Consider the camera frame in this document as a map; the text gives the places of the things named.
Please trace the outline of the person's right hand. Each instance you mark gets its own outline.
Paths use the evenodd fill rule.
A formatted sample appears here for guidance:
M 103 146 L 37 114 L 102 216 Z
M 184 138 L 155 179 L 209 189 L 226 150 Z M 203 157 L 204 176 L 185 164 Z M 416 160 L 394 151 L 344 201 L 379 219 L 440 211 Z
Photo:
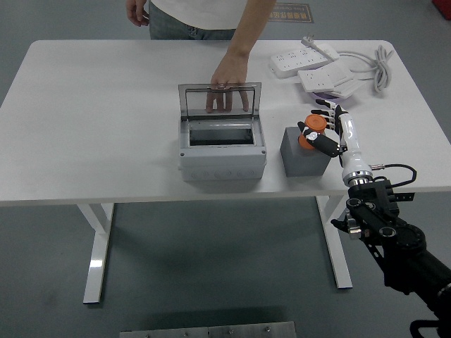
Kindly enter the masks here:
M 125 9 L 128 20 L 137 27 L 149 25 L 149 14 L 146 10 L 147 0 L 126 0 Z

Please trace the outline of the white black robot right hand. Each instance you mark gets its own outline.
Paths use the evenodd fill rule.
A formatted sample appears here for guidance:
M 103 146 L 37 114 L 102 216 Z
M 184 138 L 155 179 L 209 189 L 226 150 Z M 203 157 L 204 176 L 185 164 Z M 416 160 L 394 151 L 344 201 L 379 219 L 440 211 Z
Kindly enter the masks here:
M 307 122 L 298 122 L 301 135 L 307 144 L 331 158 L 340 159 L 342 181 L 346 187 L 372 181 L 372 169 L 362 158 L 352 116 L 333 101 L 317 99 L 316 103 L 327 109 L 312 110 L 311 113 L 322 117 L 326 123 L 315 129 L 308 126 Z

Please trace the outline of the person's left hand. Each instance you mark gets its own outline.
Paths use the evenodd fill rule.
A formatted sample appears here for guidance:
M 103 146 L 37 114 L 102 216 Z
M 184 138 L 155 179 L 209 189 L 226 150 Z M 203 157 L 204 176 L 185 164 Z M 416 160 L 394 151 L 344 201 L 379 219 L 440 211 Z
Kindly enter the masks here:
M 227 85 L 238 85 L 246 82 L 249 54 L 227 52 L 219 63 L 211 78 L 211 88 L 225 89 Z M 233 107 L 233 94 L 230 92 L 210 92 L 206 99 L 206 112 L 212 113 L 214 107 L 218 111 L 230 111 Z

